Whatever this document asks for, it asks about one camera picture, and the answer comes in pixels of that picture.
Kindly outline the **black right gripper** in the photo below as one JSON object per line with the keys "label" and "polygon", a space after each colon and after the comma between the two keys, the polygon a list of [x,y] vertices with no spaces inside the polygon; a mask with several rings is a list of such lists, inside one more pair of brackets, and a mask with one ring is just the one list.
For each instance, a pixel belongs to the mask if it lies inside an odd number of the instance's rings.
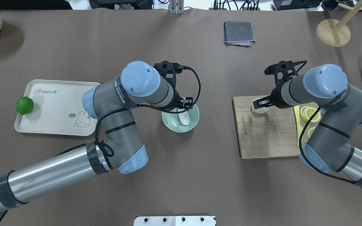
{"label": "black right gripper", "polygon": [[277,64],[268,66],[264,73],[266,75],[274,75],[276,87],[269,96],[256,100],[257,108],[276,106],[280,109],[286,109],[299,105],[300,103],[293,99],[294,103],[287,103],[287,98],[282,96],[282,87],[285,83],[298,77],[298,71],[307,63],[304,61],[280,61]]}

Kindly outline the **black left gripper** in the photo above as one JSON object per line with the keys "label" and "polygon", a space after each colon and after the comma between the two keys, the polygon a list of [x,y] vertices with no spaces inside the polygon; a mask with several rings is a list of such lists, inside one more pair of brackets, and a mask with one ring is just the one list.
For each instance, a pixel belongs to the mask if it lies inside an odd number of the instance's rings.
{"label": "black left gripper", "polygon": [[153,104],[153,106],[162,110],[173,110],[175,108],[185,110],[193,108],[193,97],[181,97],[176,90],[176,74],[182,73],[183,70],[189,69],[189,67],[180,65],[179,63],[170,63],[168,61],[155,63],[153,67],[160,76],[169,83],[166,95],[166,99],[168,100],[164,99],[161,103]]}

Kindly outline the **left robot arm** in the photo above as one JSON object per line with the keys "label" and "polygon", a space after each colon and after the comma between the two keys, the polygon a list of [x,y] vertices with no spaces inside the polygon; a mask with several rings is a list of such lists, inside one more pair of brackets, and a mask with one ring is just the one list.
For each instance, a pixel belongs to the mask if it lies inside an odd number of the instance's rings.
{"label": "left robot arm", "polygon": [[186,112],[198,98],[181,97],[176,74],[193,69],[163,61],[151,66],[129,63],[112,81],[88,90],[82,98],[85,111],[97,119],[95,140],[77,145],[32,166],[0,176],[0,222],[9,209],[112,169],[132,173],[148,162],[145,144],[132,109],[148,107],[173,114]]}

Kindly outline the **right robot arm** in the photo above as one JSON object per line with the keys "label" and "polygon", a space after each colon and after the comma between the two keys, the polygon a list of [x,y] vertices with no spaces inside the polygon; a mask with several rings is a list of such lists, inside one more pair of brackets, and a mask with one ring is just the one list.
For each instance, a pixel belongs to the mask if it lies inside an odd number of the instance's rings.
{"label": "right robot arm", "polygon": [[306,61],[280,61],[264,73],[273,75],[276,87],[270,96],[253,102],[255,109],[275,106],[286,109],[314,102],[324,111],[313,134],[301,145],[300,160],[313,170],[362,189],[362,150],[349,139],[362,126],[362,90],[347,81],[343,70],[324,64],[298,75]]}

